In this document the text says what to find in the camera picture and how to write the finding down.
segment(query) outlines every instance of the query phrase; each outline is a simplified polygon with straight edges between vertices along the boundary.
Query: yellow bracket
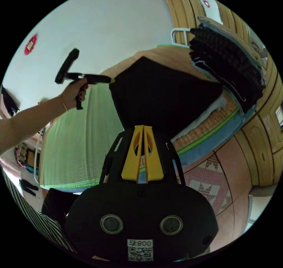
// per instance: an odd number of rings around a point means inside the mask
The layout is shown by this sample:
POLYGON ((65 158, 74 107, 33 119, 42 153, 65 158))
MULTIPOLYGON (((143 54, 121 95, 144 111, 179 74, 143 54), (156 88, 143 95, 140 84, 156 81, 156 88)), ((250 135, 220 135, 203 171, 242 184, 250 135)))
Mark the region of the yellow bracket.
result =
POLYGON ((141 164, 142 155, 142 136, 144 132, 144 126, 138 125, 135 127, 133 138, 130 144, 128 155, 125 161, 125 165, 122 171, 122 179, 139 181, 139 168, 141 164))
POLYGON ((164 174, 151 126, 144 126, 144 155, 147 183, 151 181, 162 180, 164 174))
POLYGON ((144 138, 146 183, 162 180, 164 177, 151 126, 138 125, 135 127, 128 155, 122 171, 122 179, 139 181, 139 169, 144 138))

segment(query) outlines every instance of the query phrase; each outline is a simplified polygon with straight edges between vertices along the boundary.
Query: person's arm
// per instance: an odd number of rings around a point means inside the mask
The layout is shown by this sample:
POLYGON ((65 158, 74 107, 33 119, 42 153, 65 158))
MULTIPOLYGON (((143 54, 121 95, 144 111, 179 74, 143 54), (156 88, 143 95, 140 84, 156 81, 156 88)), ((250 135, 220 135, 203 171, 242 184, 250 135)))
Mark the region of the person's arm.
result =
MULTIPOLYGON (((85 85, 85 89, 87 88, 86 82, 86 79, 82 79, 73 85, 69 85, 61 94, 61 98, 68 110, 76 107, 75 98, 81 86, 85 85)), ((86 91, 80 92, 81 101, 84 101, 85 94, 86 91)), ((33 136, 50 121, 66 112, 64 104, 59 97, 56 97, 23 110, 10 119, 0 120, 0 156, 33 136)))

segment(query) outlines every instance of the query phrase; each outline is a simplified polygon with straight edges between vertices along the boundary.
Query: red decoration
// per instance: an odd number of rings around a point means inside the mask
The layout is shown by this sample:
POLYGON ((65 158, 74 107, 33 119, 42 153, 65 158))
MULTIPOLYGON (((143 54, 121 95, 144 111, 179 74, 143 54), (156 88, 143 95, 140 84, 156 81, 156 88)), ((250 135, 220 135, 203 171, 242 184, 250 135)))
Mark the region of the red decoration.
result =
POLYGON ((203 2, 204 2, 204 4, 205 4, 208 8, 210 8, 210 5, 209 5, 208 1, 204 0, 203 2))
POLYGON ((25 49, 24 49, 24 54, 25 55, 29 55, 32 50, 34 49, 34 46, 37 42, 37 39, 38 39, 38 34, 36 33, 35 35, 32 36, 32 38, 28 41, 25 49))

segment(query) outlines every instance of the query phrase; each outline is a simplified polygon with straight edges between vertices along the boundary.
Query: gold bracelet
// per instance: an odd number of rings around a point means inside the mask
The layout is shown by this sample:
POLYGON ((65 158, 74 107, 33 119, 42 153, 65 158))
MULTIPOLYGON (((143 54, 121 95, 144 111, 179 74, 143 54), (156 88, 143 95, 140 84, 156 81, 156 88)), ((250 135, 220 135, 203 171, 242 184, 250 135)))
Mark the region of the gold bracelet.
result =
POLYGON ((62 100, 61 96, 59 95, 58 97, 60 98, 60 100, 61 100, 61 102, 62 102, 62 104, 63 104, 64 108, 66 109, 66 111, 68 111, 68 109, 67 109, 66 105, 64 104, 64 102, 63 102, 63 100, 62 100))

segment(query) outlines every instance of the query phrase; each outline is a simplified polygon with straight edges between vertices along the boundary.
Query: black foam mattress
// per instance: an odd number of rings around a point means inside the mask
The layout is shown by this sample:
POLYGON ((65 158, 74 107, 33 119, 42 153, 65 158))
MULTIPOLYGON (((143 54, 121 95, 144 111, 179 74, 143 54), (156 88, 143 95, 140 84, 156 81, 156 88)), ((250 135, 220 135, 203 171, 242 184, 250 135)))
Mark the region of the black foam mattress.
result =
POLYGON ((109 88, 125 130, 148 125, 168 139, 196 120, 223 91, 220 83, 201 80, 146 57, 120 73, 109 88))

